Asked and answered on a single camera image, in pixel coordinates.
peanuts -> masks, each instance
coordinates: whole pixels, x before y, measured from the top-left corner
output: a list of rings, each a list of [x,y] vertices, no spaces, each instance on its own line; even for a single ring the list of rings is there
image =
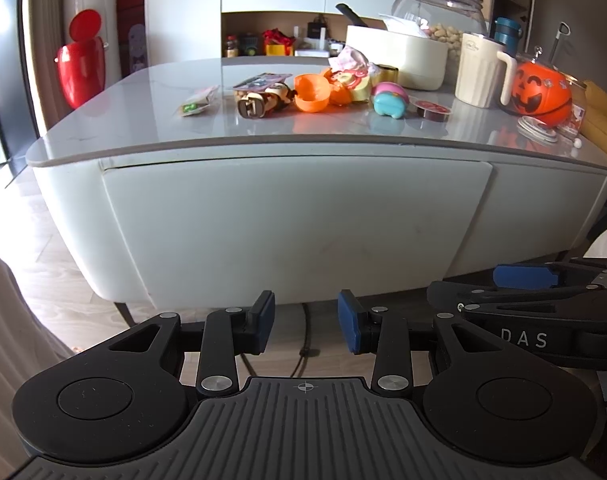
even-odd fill
[[[444,27],[441,23],[431,26],[427,31],[428,36],[440,43],[447,43],[448,58],[445,64],[446,81],[454,84],[459,72],[459,60],[461,59],[461,42],[463,31],[451,25]]]

yellow cushion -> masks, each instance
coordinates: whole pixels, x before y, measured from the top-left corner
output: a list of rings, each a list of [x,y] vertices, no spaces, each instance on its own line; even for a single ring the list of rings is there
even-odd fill
[[[586,85],[588,107],[596,108],[607,117],[607,93],[592,81],[586,81]]]
[[[588,108],[581,133],[607,153],[607,117],[595,108]]]

crosshair marking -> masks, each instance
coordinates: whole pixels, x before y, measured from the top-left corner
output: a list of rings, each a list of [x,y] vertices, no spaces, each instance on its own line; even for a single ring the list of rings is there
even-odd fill
[[[311,383],[301,383],[301,384],[298,384],[297,386],[295,386],[295,388],[297,388],[297,390],[301,390],[305,394],[312,391],[316,387],[317,386],[312,386]]]

table leg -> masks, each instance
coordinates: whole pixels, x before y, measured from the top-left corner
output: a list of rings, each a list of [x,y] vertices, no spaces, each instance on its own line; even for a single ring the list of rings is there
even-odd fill
[[[125,303],[115,303],[117,310],[119,310],[119,314],[124,318],[124,321],[129,327],[133,327],[136,325],[135,320],[133,319],[133,315],[130,314],[130,310]]]

ridged grip surface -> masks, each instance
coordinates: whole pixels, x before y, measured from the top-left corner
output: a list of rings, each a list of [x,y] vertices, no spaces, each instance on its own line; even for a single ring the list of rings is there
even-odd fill
[[[594,479],[577,460],[489,465],[442,444],[410,402],[375,396],[359,379],[252,378],[205,400],[165,447],[119,465],[31,460],[16,480]]]

